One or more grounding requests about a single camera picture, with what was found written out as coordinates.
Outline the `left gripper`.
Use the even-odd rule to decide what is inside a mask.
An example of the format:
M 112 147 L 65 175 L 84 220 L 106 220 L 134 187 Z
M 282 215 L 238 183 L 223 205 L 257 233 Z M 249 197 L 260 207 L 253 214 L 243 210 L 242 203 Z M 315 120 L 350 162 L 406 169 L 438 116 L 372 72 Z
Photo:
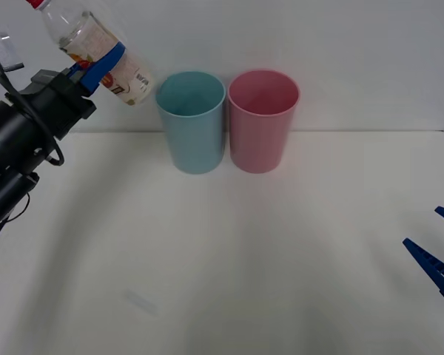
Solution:
M 95 104 L 83 96 L 81 87 L 69 78 L 75 74 L 83 75 L 81 86 L 85 96 L 91 96 L 105 75 L 121 60 L 125 49 L 118 42 L 92 65 L 88 61 L 74 63 L 67 76 L 63 72 L 39 70 L 19 93 L 36 110 L 53 136 L 62 140 L 81 119 L 87 119 L 96 110 Z

